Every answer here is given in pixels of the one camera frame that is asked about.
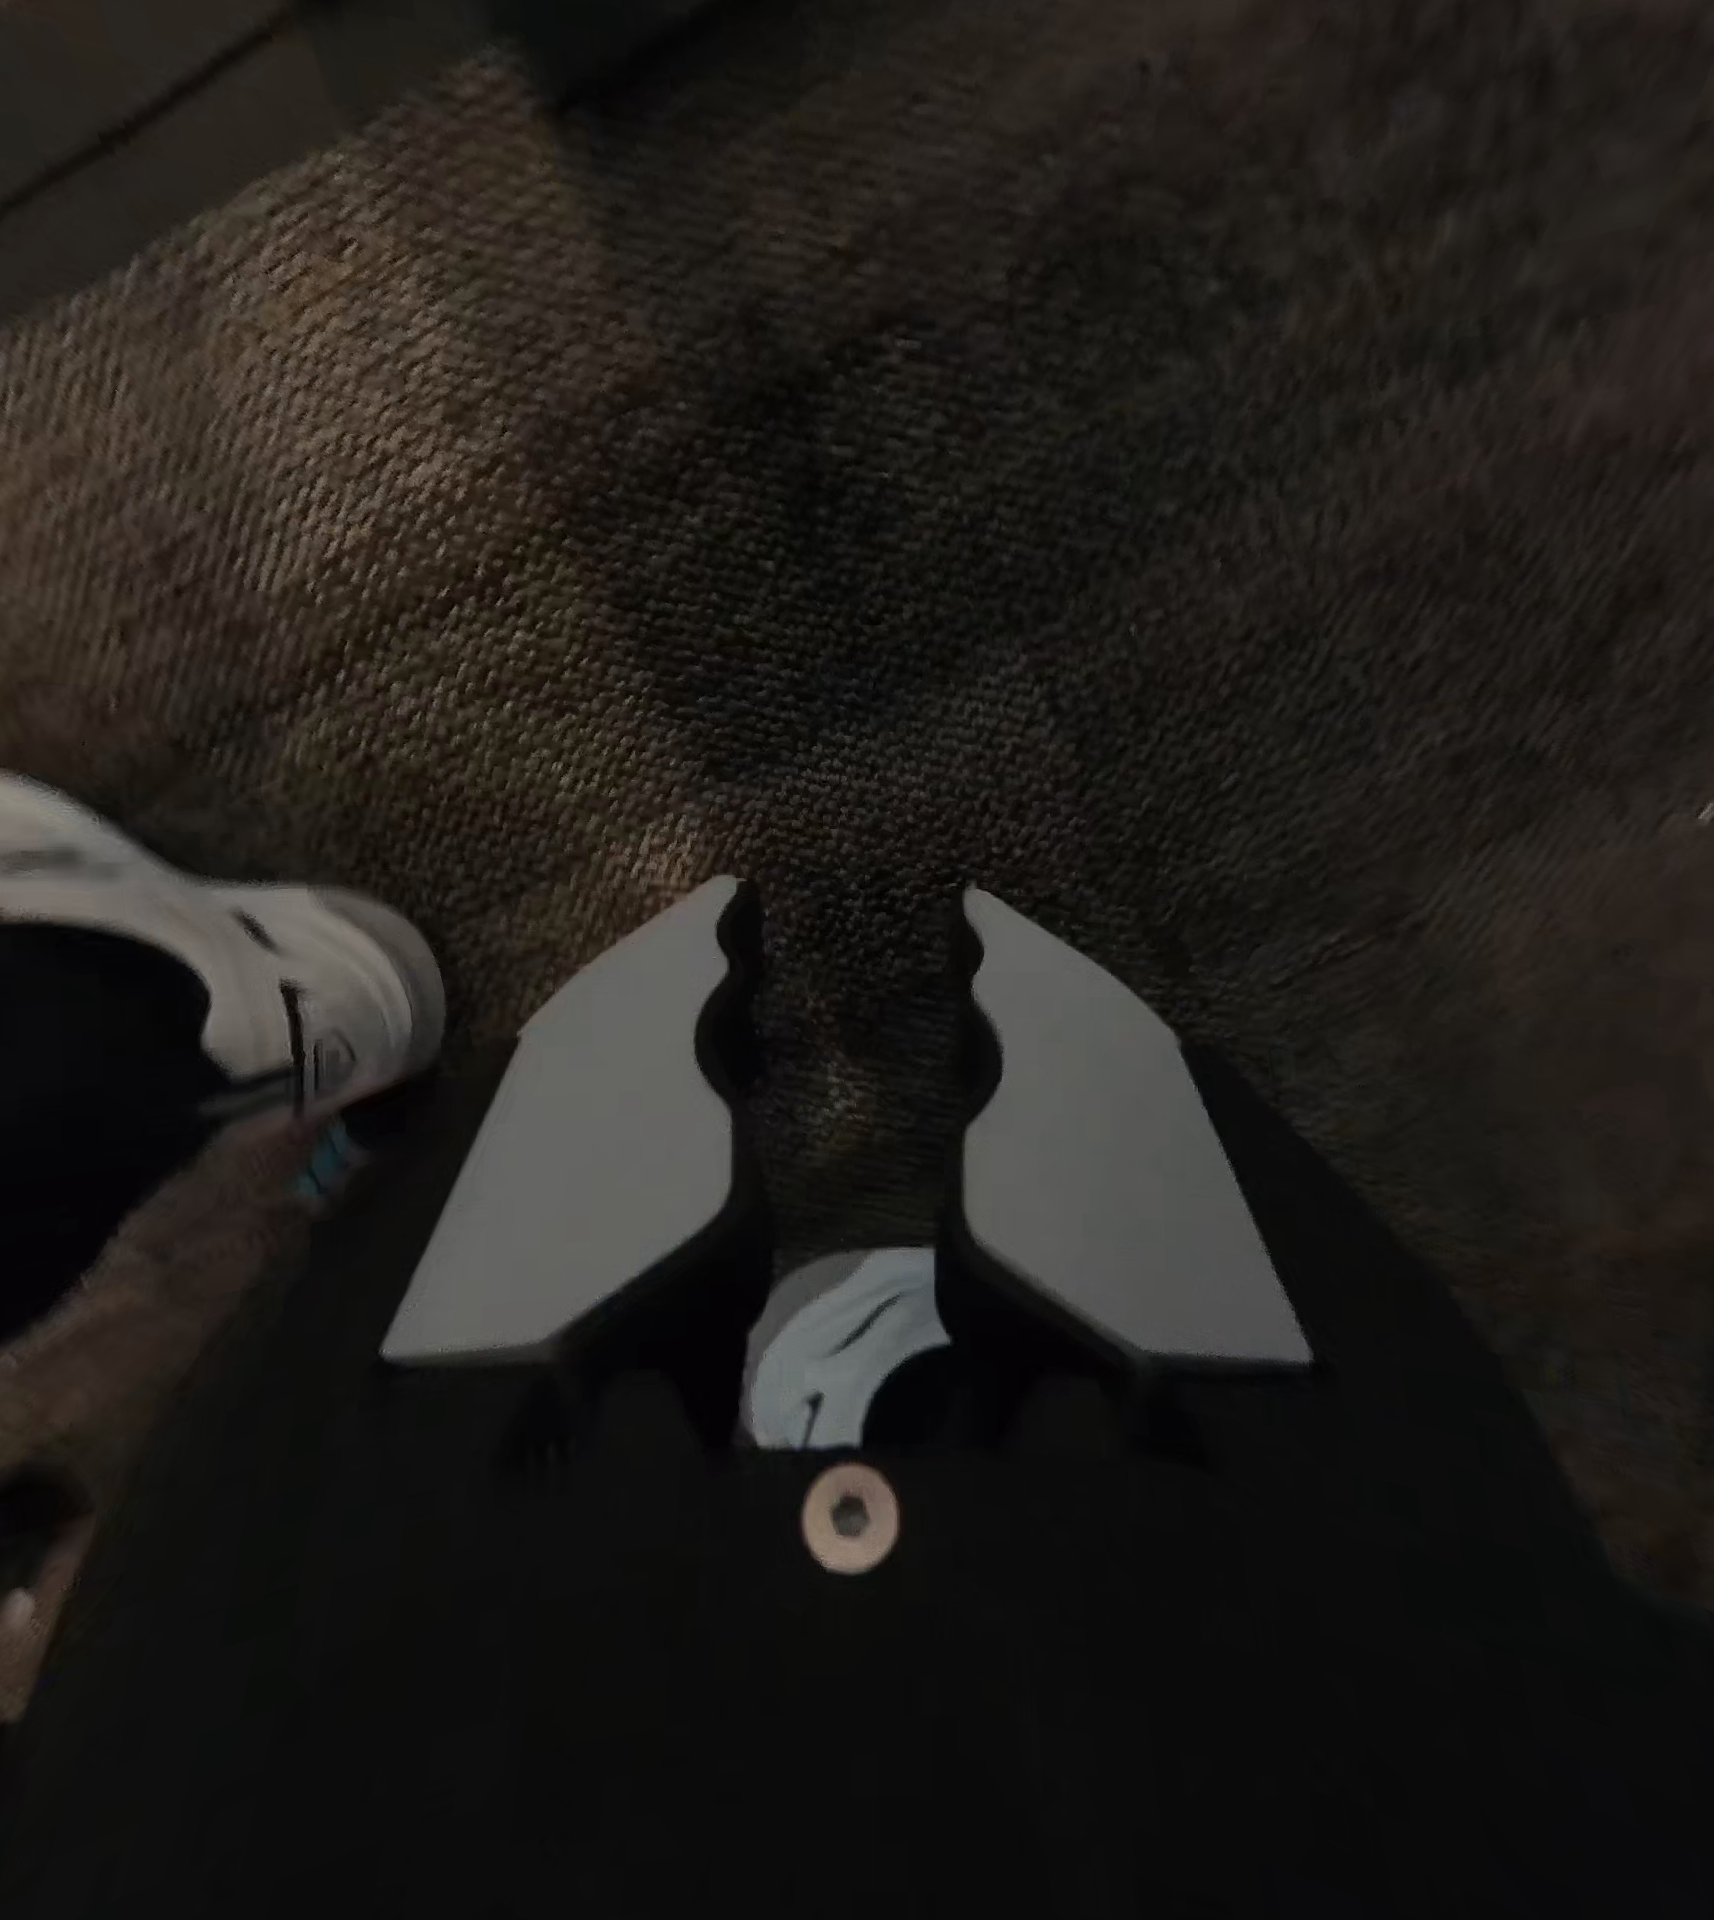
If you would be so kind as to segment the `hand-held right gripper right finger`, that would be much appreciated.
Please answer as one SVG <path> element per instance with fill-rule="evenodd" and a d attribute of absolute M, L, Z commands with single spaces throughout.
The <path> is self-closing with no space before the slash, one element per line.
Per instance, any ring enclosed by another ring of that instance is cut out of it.
<path fill-rule="evenodd" d="M 985 1427 L 1071 1382 L 1138 1444 L 1188 1451 L 1192 1387 L 1313 1380 L 1177 1030 L 979 882 L 957 898 L 953 957 L 963 1123 L 940 1320 Z"/>

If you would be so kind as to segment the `person's dark trouser leg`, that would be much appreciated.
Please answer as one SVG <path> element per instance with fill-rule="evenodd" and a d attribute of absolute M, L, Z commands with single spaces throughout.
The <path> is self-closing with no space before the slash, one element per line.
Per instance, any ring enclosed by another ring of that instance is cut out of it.
<path fill-rule="evenodd" d="M 210 1008 L 148 943 L 0 926 L 0 1348 L 215 1137 Z"/>

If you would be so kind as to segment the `person's white sneaker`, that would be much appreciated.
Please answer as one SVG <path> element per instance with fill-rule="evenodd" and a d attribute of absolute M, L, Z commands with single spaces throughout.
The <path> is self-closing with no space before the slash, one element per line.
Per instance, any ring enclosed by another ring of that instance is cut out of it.
<path fill-rule="evenodd" d="M 111 931 L 202 979 L 202 1047 L 231 1082 L 205 1146 L 341 1114 L 419 1077 L 442 1044 L 438 965 L 389 908 L 332 886 L 189 873 L 54 788 L 3 771 L 0 926 Z"/>

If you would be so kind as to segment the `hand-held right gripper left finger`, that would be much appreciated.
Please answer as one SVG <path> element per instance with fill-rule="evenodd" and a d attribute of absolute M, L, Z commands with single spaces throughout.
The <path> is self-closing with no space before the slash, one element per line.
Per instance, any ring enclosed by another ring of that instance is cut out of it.
<path fill-rule="evenodd" d="M 524 1026 L 382 1336 L 393 1368 L 529 1368 L 558 1436 L 651 1375 L 735 1444 L 774 1288 L 750 1092 L 763 910 L 713 876 Z"/>

